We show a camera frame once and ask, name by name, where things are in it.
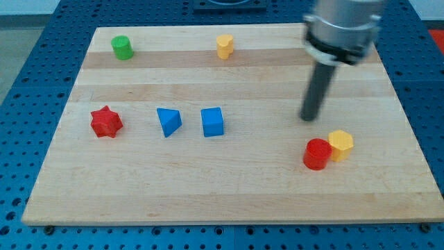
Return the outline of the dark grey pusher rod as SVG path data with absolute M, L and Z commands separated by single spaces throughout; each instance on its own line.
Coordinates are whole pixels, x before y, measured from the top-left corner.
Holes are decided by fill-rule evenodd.
M 321 62 L 315 64 L 302 108 L 300 109 L 300 118 L 302 120 L 312 122 L 318 117 L 335 71 L 336 66 L 324 65 Z

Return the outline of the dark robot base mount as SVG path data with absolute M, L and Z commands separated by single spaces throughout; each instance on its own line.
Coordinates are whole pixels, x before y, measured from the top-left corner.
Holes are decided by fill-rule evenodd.
M 193 11 L 266 10 L 269 0 L 193 0 Z

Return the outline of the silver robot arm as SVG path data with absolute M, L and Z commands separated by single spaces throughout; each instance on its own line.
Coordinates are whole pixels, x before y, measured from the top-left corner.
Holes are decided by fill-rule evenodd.
M 385 0 L 317 0 L 304 15 L 304 46 L 315 65 L 300 109 L 302 120 L 318 117 L 339 65 L 356 65 L 368 55 L 385 5 Z

